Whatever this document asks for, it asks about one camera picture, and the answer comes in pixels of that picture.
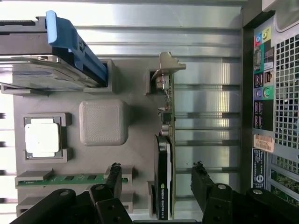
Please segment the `silver CPU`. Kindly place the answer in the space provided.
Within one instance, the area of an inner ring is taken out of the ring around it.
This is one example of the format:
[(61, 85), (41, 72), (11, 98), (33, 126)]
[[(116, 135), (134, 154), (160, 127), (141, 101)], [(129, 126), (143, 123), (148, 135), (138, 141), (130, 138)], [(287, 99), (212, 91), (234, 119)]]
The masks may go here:
[(59, 118), (25, 118), (27, 159), (52, 159), (63, 156)]

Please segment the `green RAM stick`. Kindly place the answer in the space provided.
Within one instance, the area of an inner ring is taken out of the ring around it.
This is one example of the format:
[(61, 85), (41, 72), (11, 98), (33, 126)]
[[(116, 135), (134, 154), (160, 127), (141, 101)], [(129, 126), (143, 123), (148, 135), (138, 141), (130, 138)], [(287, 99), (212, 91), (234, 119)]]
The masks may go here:
[(103, 174), (52, 175), (45, 180), (18, 181), (17, 187), (105, 183)]

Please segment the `open dark PC case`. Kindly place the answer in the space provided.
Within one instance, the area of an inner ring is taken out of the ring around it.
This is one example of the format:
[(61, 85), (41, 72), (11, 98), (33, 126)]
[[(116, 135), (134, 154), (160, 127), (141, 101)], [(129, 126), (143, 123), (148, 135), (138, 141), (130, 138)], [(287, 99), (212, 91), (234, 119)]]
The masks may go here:
[(248, 0), (241, 16), (251, 186), (299, 208), (299, 0)]

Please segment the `hard disk with blue carrier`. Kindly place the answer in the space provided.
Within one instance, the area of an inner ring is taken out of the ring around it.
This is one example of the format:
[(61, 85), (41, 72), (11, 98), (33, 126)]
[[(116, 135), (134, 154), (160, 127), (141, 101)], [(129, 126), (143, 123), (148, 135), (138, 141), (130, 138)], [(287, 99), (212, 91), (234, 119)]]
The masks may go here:
[(0, 85), (42, 91), (102, 88), (108, 85), (108, 68), (68, 19), (47, 11), (33, 21), (0, 21)]

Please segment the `grey parts rack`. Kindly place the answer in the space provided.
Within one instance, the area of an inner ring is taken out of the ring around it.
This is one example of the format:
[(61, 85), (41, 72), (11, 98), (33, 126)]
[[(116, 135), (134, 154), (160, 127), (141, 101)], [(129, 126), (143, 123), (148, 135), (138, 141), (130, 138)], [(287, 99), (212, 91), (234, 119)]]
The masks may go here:
[[(154, 137), (160, 131), (162, 94), (146, 88), (157, 59), (107, 61), (108, 88), (40, 91), (15, 96), (0, 91), (0, 223), (20, 216), (52, 191), (82, 193), (92, 184), (17, 187), (18, 181), (52, 175), (103, 174), (117, 162), (125, 182), (121, 197), (129, 212), (148, 207), (148, 182), (154, 179)], [(27, 159), (25, 118), (59, 118), (63, 156)]]

